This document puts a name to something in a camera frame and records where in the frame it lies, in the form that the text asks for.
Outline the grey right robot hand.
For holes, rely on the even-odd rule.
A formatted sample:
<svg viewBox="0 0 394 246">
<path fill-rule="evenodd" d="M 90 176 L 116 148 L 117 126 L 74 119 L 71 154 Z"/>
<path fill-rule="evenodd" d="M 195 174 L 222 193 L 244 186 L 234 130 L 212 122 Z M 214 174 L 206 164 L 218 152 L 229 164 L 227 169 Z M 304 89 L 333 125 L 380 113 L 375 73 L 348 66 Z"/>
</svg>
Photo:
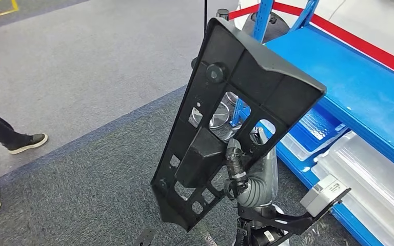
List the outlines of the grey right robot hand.
<svg viewBox="0 0 394 246">
<path fill-rule="evenodd" d="M 246 171 L 242 164 L 241 144 L 229 140 L 225 159 L 229 178 L 223 191 L 230 200 L 236 200 L 243 207 L 260 207 L 270 204 L 278 192 L 278 163 L 275 149 L 258 160 Z"/>
</svg>

